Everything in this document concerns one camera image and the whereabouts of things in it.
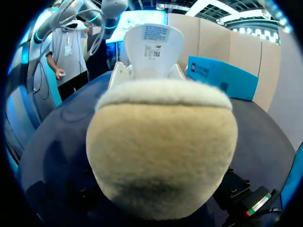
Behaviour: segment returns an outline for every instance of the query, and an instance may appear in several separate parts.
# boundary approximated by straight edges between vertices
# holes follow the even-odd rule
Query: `hand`
[[[62,70],[62,69],[60,69],[60,68],[57,68],[57,70],[56,70],[56,72],[55,72],[56,78],[57,78],[58,80],[61,80],[62,77],[59,76],[59,73],[65,73],[65,71]]]

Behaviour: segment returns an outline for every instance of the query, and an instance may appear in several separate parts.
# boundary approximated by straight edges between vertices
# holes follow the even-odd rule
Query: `beige partition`
[[[261,39],[249,34],[230,31],[228,63],[258,76],[261,61]]]
[[[279,79],[280,59],[280,46],[263,40],[259,82],[253,101],[266,112],[273,100]]]
[[[230,51],[230,30],[209,20],[200,21],[200,57],[217,59],[228,63]]]
[[[169,13],[167,24],[178,29],[184,36],[184,49],[178,63],[181,69],[185,70],[188,64],[188,56],[197,56],[199,52],[200,19],[182,14]]]

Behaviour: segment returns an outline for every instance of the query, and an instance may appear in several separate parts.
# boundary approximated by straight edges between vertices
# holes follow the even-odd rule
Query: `person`
[[[86,32],[88,36],[92,35],[91,23],[85,25],[80,20],[73,20],[67,27],[75,30],[56,29],[53,32],[49,52],[46,54],[47,63],[55,73],[62,101],[89,81],[81,38],[86,37]]]

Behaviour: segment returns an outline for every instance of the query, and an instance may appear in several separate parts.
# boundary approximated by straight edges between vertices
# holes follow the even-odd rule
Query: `barcode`
[[[153,56],[154,57],[160,57],[160,51],[154,51]]]
[[[220,88],[222,91],[226,92],[228,88],[228,83],[222,82]]]

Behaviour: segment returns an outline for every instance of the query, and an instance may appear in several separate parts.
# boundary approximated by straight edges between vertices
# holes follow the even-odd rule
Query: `blue light strip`
[[[118,24],[117,25],[115,25],[115,26],[113,26],[113,27],[104,27],[105,29],[113,29],[113,28],[115,28],[115,27],[117,27],[118,26]]]
[[[97,14],[93,19],[88,20],[87,22],[93,22],[95,19],[97,19],[99,17],[100,14]]]
[[[39,40],[39,41],[41,41],[41,42],[42,42],[42,41],[43,41],[43,39],[40,39],[40,38],[38,37],[38,34],[37,34],[37,33],[38,33],[38,29],[39,29],[39,28],[37,28],[37,30],[36,30],[36,38],[37,38],[37,40]]]

